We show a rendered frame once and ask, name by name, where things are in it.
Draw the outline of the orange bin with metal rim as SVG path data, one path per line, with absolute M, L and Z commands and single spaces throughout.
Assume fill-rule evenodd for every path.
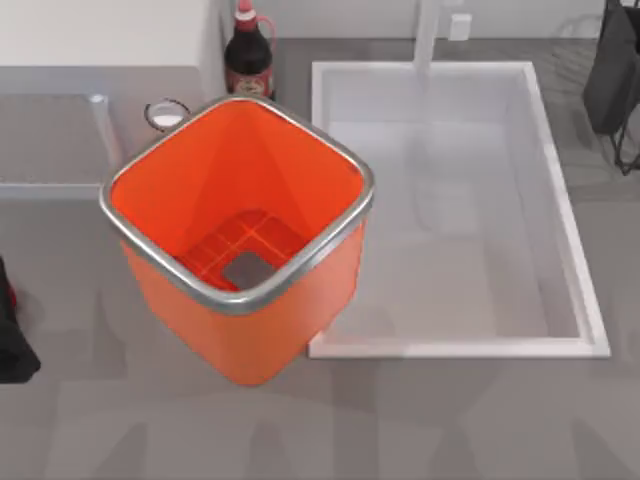
M 151 312 L 255 386 L 348 305 L 374 188 L 370 167 L 320 128 L 231 95 L 114 172 L 99 202 Z

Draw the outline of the dark bottle with red cap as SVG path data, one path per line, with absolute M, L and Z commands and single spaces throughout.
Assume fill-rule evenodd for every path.
M 275 28 L 259 15 L 252 0 L 237 0 L 234 28 L 224 50 L 228 94 L 249 94 L 275 99 L 273 49 Z

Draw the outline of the white cup with dark rim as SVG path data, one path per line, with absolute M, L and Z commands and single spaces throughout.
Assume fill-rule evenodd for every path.
M 171 130 L 191 115 L 191 110 L 181 101 L 164 98 L 155 103 L 149 103 L 144 107 L 143 115 L 148 125 L 159 131 Z

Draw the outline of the tall white tap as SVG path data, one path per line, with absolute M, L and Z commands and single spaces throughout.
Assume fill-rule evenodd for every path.
M 435 39 L 438 31 L 441 0 L 419 0 L 414 43 L 413 69 L 421 87 L 430 79 Z

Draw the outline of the white sink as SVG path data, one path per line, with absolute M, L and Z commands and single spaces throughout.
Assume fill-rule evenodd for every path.
M 311 97 L 375 198 L 356 293 L 310 357 L 609 356 L 531 63 L 320 61 Z

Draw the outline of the small white box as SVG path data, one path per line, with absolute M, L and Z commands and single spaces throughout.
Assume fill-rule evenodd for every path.
M 470 38 L 472 15 L 469 13 L 455 13 L 451 15 L 448 40 L 462 42 Z

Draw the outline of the grey cabinet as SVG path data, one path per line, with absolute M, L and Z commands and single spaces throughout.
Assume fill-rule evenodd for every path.
M 158 137 L 147 106 L 208 94 L 196 67 L 0 65 L 0 188 L 98 184 Z

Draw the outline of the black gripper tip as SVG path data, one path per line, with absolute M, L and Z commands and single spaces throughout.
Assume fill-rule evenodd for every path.
M 41 361 L 17 321 L 16 306 L 0 256 L 0 385 L 24 384 L 41 369 Z

